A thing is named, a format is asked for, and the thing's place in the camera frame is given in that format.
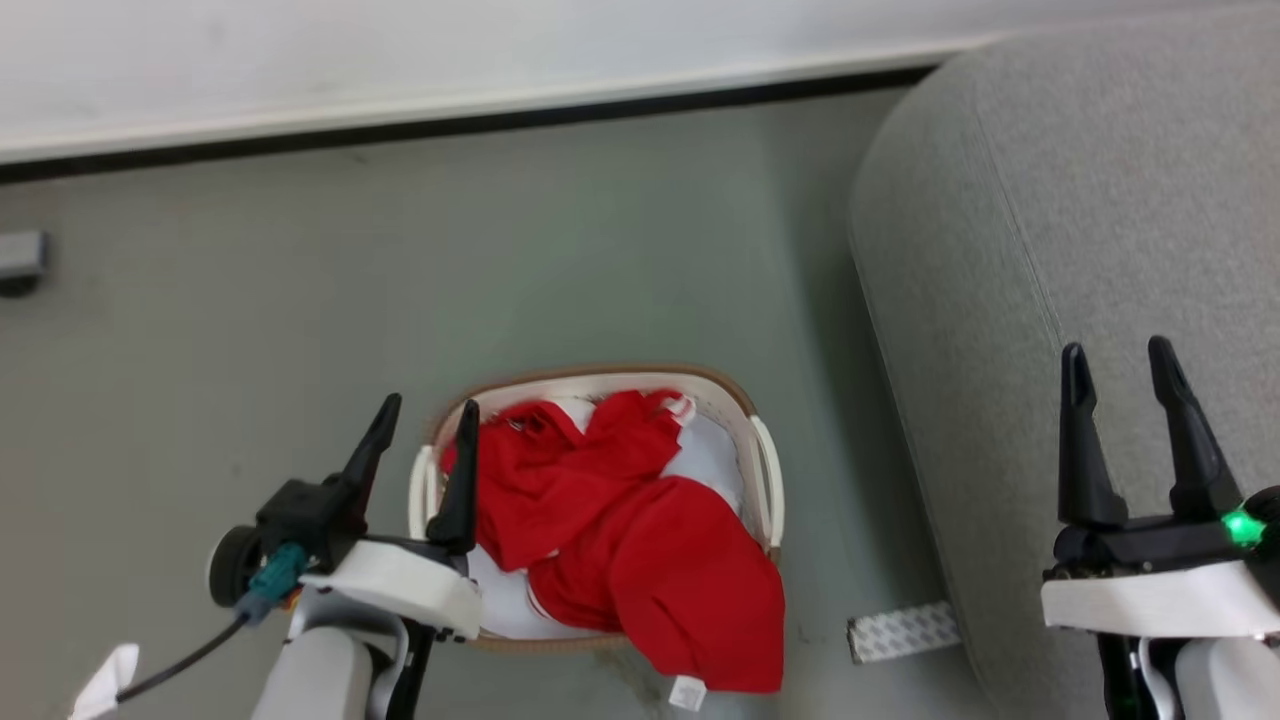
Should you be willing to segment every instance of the red cloth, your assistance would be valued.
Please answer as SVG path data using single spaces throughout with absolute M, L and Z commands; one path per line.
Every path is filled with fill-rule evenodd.
M 476 539 L 506 571 L 567 544 L 620 495 L 658 477 L 680 451 L 680 425 L 663 407 L 680 393 L 620 392 L 604 400 L 586 432 L 556 404 L 502 411 L 480 427 Z M 440 457 L 449 473 L 451 445 Z
M 554 619 L 625 632 L 664 675 L 712 691 L 782 687 L 782 579 L 730 506 L 687 478 L 618 497 L 559 555 L 529 569 Z

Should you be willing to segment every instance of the gray fabric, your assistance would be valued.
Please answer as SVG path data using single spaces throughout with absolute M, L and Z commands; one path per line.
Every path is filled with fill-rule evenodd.
M 1080 340 L 1134 514 L 1172 480 L 1146 341 L 1172 338 L 1245 491 L 1280 464 L 1280 9 L 965 55 L 887 120 L 852 245 L 966 647 L 1009 717 L 1101 717 L 1042 628 L 1059 352 Z

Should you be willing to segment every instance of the black cable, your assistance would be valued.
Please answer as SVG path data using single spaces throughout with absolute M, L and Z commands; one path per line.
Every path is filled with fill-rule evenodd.
M 182 673 L 187 667 L 191 667 L 192 665 L 200 662 L 201 660 L 204 660 L 204 657 L 206 655 L 209 655 L 210 652 L 218 650 L 218 646 L 223 644 L 224 642 L 227 642 L 228 639 L 230 639 L 232 635 L 234 635 L 236 633 L 238 633 L 239 629 L 243 628 L 244 623 L 247 623 L 247 621 L 248 621 L 248 616 L 246 616 L 246 615 L 238 615 L 236 618 L 234 623 L 232 623 L 230 625 L 228 625 L 227 629 L 223 630 L 221 633 L 218 633 L 218 635 L 214 639 L 211 639 L 207 643 L 200 646 L 200 648 L 197 648 L 196 652 L 192 652 L 187 657 L 183 657 L 178 662 L 174 662 L 173 665 L 170 665 L 169 667 L 165 667 L 164 670 L 156 673 L 155 675 L 151 675 L 146 680 L 142 680 L 141 683 L 133 683 L 132 685 L 129 685 L 129 687 L 124 688 L 123 691 L 120 691 L 119 693 L 116 693 L 115 694 L 115 702 L 116 703 L 122 703 L 122 702 L 124 702 L 127 700 L 133 700 L 133 698 L 138 697 L 140 694 L 150 691 L 151 688 L 154 688 L 154 687 L 164 683 L 165 680 L 172 679 L 174 675 L 177 675 L 178 673 Z

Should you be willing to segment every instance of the basket handle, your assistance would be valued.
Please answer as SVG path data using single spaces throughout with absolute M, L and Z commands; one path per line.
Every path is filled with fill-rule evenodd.
M 764 480 L 769 488 L 769 547 L 782 547 L 782 529 L 787 515 L 782 495 L 782 462 L 764 420 L 759 415 L 751 415 L 751 427 L 755 428 L 755 442 L 764 457 Z
M 435 468 L 435 448 L 424 445 L 413 459 L 413 470 L 408 477 L 408 537 L 426 539 L 426 521 L 438 511 L 439 470 Z

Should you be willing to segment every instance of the baseboard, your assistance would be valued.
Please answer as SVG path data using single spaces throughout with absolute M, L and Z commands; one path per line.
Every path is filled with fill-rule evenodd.
M 991 38 L 791 68 L 433 102 L 347 105 L 221 122 L 0 141 L 0 183 L 424 137 L 497 132 L 901 87 Z

